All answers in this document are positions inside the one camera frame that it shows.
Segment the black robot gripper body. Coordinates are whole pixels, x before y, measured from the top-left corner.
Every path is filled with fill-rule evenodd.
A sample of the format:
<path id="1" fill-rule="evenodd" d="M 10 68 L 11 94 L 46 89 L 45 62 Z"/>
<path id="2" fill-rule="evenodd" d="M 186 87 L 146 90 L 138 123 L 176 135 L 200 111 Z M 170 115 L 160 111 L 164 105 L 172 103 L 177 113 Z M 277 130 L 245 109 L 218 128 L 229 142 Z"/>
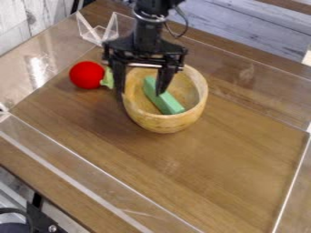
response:
<path id="1" fill-rule="evenodd" d="M 180 71 L 184 66 L 186 49 L 162 38 L 166 22 L 136 20 L 133 30 L 126 36 L 102 42 L 101 59 L 108 66 L 117 60 L 126 66 L 148 65 L 153 68 L 173 66 Z"/>

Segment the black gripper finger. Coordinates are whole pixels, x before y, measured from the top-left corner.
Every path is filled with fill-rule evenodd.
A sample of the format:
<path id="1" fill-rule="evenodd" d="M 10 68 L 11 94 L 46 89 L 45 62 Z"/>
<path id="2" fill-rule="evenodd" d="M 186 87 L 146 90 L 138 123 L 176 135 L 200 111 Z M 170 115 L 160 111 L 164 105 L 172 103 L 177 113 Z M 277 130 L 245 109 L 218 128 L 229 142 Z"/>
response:
<path id="1" fill-rule="evenodd" d="M 121 95 L 125 90 L 126 65 L 118 60 L 112 60 L 109 67 L 112 68 L 114 79 L 116 99 L 121 100 Z"/>
<path id="2" fill-rule="evenodd" d="M 166 63 L 160 68 L 157 68 L 157 75 L 154 82 L 154 94 L 157 96 L 166 91 L 170 80 L 177 72 L 178 72 L 178 66 L 172 63 Z"/>

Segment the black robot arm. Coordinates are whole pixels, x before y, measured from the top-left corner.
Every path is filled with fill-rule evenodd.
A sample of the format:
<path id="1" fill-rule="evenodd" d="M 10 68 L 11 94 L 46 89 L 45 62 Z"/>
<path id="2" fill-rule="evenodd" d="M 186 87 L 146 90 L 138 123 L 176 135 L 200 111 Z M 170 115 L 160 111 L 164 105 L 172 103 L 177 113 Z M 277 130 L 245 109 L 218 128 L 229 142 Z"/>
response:
<path id="1" fill-rule="evenodd" d="M 134 27 L 126 36 L 101 43 L 101 59 L 112 68 L 117 98 L 125 93 L 126 67 L 149 65 L 157 69 L 154 94 L 162 94 L 174 74 L 182 70 L 186 48 L 161 37 L 169 10 L 173 9 L 188 23 L 178 7 L 184 0 L 136 0 L 132 13 Z"/>

